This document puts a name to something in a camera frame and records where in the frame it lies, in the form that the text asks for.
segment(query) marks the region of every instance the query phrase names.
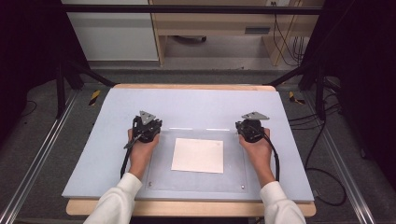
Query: wire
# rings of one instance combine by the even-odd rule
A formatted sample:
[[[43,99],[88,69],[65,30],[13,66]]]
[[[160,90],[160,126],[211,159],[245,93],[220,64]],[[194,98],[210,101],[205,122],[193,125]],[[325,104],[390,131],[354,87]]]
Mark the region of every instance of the wire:
[[[340,205],[344,204],[345,201],[347,200],[347,191],[346,191],[344,185],[341,183],[341,181],[340,181],[337,177],[335,177],[334,175],[330,174],[330,173],[327,172],[327,171],[321,170],[321,169],[319,169],[319,168],[314,168],[314,167],[309,167],[309,168],[308,168],[309,159],[311,158],[312,152],[314,151],[314,148],[315,148],[315,146],[317,145],[317,142],[318,142],[318,140],[319,140],[321,134],[323,133],[324,127],[325,127],[325,125],[326,125],[326,119],[325,119],[325,120],[323,121],[323,123],[321,123],[320,125],[321,125],[321,128],[320,128],[320,131],[319,131],[319,133],[318,133],[318,136],[316,137],[314,143],[312,144],[312,147],[311,147],[311,149],[309,150],[308,156],[307,156],[306,159],[305,159],[304,169],[305,169],[305,171],[317,171],[317,172],[321,172],[321,173],[323,173],[323,174],[325,174],[325,175],[328,175],[329,177],[331,177],[332,179],[334,179],[334,180],[341,186],[341,188],[342,188],[342,190],[343,190],[343,199],[342,199],[341,202],[339,202],[339,203],[330,203],[330,202],[328,202],[328,201],[323,200],[323,199],[320,198],[319,196],[317,196],[318,200],[320,200],[321,202],[323,202],[323,203],[325,203],[325,204],[327,204],[327,205],[330,205],[330,206],[340,206]]]
[[[334,175],[330,174],[330,173],[327,172],[327,171],[324,171],[324,170],[321,170],[321,169],[318,169],[318,168],[313,168],[313,167],[311,167],[311,168],[306,168],[305,171],[317,171],[317,172],[321,172],[321,173],[323,173],[323,174],[325,174],[325,175],[328,175],[328,176],[331,177],[333,180],[335,180],[335,181],[341,186],[341,189],[343,190],[343,199],[342,199],[341,202],[339,202],[339,203],[330,203],[330,202],[328,202],[328,201],[323,200],[323,199],[320,198],[319,196],[317,197],[318,200],[320,200],[321,202],[326,203],[327,205],[330,205],[330,206],[341,206],[341,205],[343,205],[343,204],[346,202],[346,200],[347,200],[347,191],[346,191],[346,188],[344,188],[343,183],[341,183],[341,181],[340,181],[337,177],[335,177]]]
[[[339,107],[339,106],[341,106],[341,105],[340,104],[331,105],[327,109],[325,109],[325,111],[331,110],[331,109]],[[297,119],[288,119],[288,122],[294,122],[294,121],[302,120],[302,119],[309,119],[309,118],[312,118],[312,117],[316,118],[317,116],[318,116],[318,114],[315,113],[315,114],[304,116],[304,117],[300,117],[300,118],[297,118]]]
[[[316,129],[317,127],[320,127],[321,124],[318,124],[317,126],[310,127],[310,128],[292,128],[292,130],[311,130],[311,129]]]
[[[279,181],[279,172],[280,172],[279,157],[277,156],[277,152],[275,150],[274,145],[272,144],[272,142],[270,140],[270,137],[266,133],[264,133],[263,138],[268,142],[268,144],[270,144],[271,148],[274,151],[274,158],[275,158],[275,165],[276,165],[276,181]]]
[[[331,94],[327,95],[323,100],[326,101],[329,97],[337,96],[337,95],[338,95],[337,93],[331,93]]]
[[[314,117],[313,119],[311,119],[311,120],[309,120],[309,121],[303,122],[303,123],[291,124],[290,127],[292,127],[292,126],[299,126],[299,125],[303,125],[303,124],[307,124],[307,123],[310,123],[310,122],[315,121],[315,120],[316,120],[316,117]]]
[[[334,111],[330,112],[328,115],[331,115],[331,114],[333,114],[333,113],[335,113],[335,112],[339,112],[339,111],[340,111],[339,109],[334,110]]]
[[[280,31],[279,25],[278,25],[278,23],[277,23],[276,14],[274,14],[274,17],[275,17],[275,22],[274,22],[273,38],[274,38],[275,46],[276,46],[277,50],[279,51],[279,54],[280,54],[280,56],[282,57],[283,62],[285,62],[285,64],[287,64],[287,65],[289,65],[289,66],[300,66],[300,65],[301,65],[301,62],[303,61],[303,56],[304,56],[304,54],[303,54],[304,38],[303,38],[302,36],[300,36],[300,44],[299,44],[300,47],[299,47],[299,49],[298,49],[298,52],[296,52],[296,49],[297,49],[297,47],[296,47],[296,46],[297,46],[297,38],[298,38],[298,37],[297,37],[297,36],[294,37],[294,42],[293,42],[293,53],[291,53],[291,51],[290,51],[290,49],[289,49],[289,43],[287,42],[285,36],[283,36],[282,32]],[[275,39],[275,32],[276,32],[276,30],[278,30],[278,32],[280,33],[280,36],[281,36],[281,38],[282,38],[282,40],[283,40],[283,43],[284,43],[284,46],[286,46],[286,49],[288,50],[290,57],[291,57],[295,62],[297,62],[297,64],[290,64],[290,63],[287,63],[287,62],[286,62],[285,57],[283,56],[282,51],[280,50],[279,46],[278,46],[277,43],[276,43],[276,39]]]
[[[276,27],[277,27],[277,30],[279,31],[279,33],[281,34],[281,36],[282,36],[282,39],[283,39],[283,41],[284,41],[284,43],[285,43],[285,45],[286,45],[286,48],[288,48],[288,51],[289,51],[289,53],[290,53],[290,50],[289,50],[289,47],[288,47],[288,44],[286,43],[286,39],[284,39],[283,38],[283,35],[282,35],[282,32],[280,32],[280,29],[279,29],[279,27],[277,26],[277,19],[276,19],[276,14],[274,14],[274,16],[275,16],[275,22],[274,22],[274,28],[275,28],[275,30],[273,31],[273,39],[274,39],[274,44],[275,44],[275,46],[276,46],[276,48],[277,48],[277,50],[279,51],[279,53],[280,53],[280,56],[282,57],[282,59],[283,59],[283,62],[285,62],[285,64],[287,64],[287,65],[289,65],[289,66],[297,66],[298,64],[290,64],[290,63],[288,63],[288,62],[286,62],[286,60],[285,60],[285,57],[283,56],[283,53],[282,53],[282,51],[280,50],[280,48],[279,48],[279,46],[277,45],[277,43],[276,43],[276,39],[275,39],[275,31],[276,31]]]
[[[125,168],[126,168],[126,163],[128,163],[128,158],[131,155],[132,152],[132,147],[134,146],[134,143],[136,143],[137,139],[140,138],[140,136],[142,136],[142,134],[139,134],[136,138],[132,139],[128,144],[127,144],[127,151],[125,153],[125,158],[124,161],[122,163],[122,167],[121,167],[121,171],[120,171],[120,178],[122,178],[122,176],[125,174]]]
[[[26,101],[26,102],[27,102],[27,103],[32,103],[32,104],[34,104],[34,107],[33,107],[33,109],[32,109],[31,111],[29,111],[29,113],[26,113],[26,114],[24,114],[24,115],[21,115],[21,118],[26,117],[26,116],[32,114],[32,113],[35,111],[35,109],[37,108],[37,103],[36,103],[36,102],[34,102],[34,101]]]

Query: metal bracket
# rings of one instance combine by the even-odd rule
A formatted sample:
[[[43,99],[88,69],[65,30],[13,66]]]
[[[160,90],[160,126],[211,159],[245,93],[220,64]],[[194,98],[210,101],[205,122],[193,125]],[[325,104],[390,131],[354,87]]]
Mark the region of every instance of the metal bracket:
[[[146,125],[155,119],[155,115],[152,115],[146,111],[140,110],[140,118],[142,118],[143,125]]]
[[[254,111],[242,116],[242,119],[270,119],[270,118],[268,118],[264,114]]]

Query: floor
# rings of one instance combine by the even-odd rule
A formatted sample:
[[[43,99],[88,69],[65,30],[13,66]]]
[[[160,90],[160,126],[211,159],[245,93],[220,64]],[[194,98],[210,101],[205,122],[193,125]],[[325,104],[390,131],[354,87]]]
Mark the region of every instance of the floor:
[[[97,73],[116,82],[131,83],[235,83],[263,84],[286,74],[294,66],[284,63],[273,67],[269,63],[264,45],[259,37],[209,36],[205,43],[180,37],[170,38],[166,51],[165,64],[129,62],[92,62]],[[285,54],[288,63],[293,60]],[[71,217],[64,211],[67,200],[61,194],[68,177],[73,172],[79,155],[89,137],[92,125],[100,111],[108,88],[83,76],[86,85],[78,92],[76,102],[70,110],[66,123],[56,135],[56,141],[45,162],[40,167],[29,194],[22,199],[15,223],[81,223],[85,217]],[[299,78],[289,80],[278,88],[288,119],[296,119],[313,114],[309,104],[311,91],[301,92],[296,83]],[[88,105],[92,93],[101,90],[95,106]],[[299,104],[290,100],[289,92],[295,98],[305,100]],[[311,188],[319,192],[316,199],[317,213],[307,219],[307,223],[396,223],[396,194],[374,161],[361,158],[360,146],[342,116],[342,108],[336,104],[337,98],[330,90],[325,91],[328,110],[326,131],[340,151],[348,171],[354,179],[362,198],[369,208],[374,222],[361,220],[353,206],[353,198],[340,206],[343,199],[340,185],[321,172],[307,172]],[[0,209],[4,210],[17,187],[29,170],[35,155],[46,140],[56,116],[56,87],[53,81],[36,87],[29,92],[25,111],[8,140],[0,150]],[[310,148],[318,136],[319,127],[315,119],[291,121],[290,127],[302,161],[305,161]],[[337,179],[340,174],[334,163],[329,144],[321,136],[312,153],[309,167],[325,170]]]

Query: wooden table edge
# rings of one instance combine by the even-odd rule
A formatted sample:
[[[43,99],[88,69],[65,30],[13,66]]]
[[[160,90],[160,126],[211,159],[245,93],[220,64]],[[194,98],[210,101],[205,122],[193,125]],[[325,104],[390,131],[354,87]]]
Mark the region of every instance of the wooden table edge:
[[[70,216],[88,216],[98,199],[70,199],[66,213]],[[297,203],[305,217],[316,212],[314,202]],[[135,217],[263,217],[264,205],[249,202],[173,202],[136,201]]]
[[[211,85],[211,84],[118,84],[115,89],[180,89],[180,90],[224,90],[224,91],[276,91],[273,86],[259,85]]]

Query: person's arm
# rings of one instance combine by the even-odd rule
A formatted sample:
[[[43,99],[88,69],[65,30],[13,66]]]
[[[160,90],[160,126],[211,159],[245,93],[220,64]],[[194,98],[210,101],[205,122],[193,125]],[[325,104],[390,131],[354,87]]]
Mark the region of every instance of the person's arm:
[[[129,140],[132,130],[128,131]],[[120,183],[108,190],[99,200],[94,211],[84,223],[129,223],[134,210],[134,196],[142,187],[141,179],[149,164],[153,149],[159,142],[159,134],[150,143],[136,141],[130,156],[131,167]]]
[[[270,136],[269,129],[264,129],[264,132],[268,137]],[[262,187],[260,195],[265,206],[265,223],[305,223],[300,208],[286,197],[279,182],[274,178],[270,166],[272,153],[270,144],[265,139],[249,143],[241,135],[239,135],[239,143],[247,152]]]

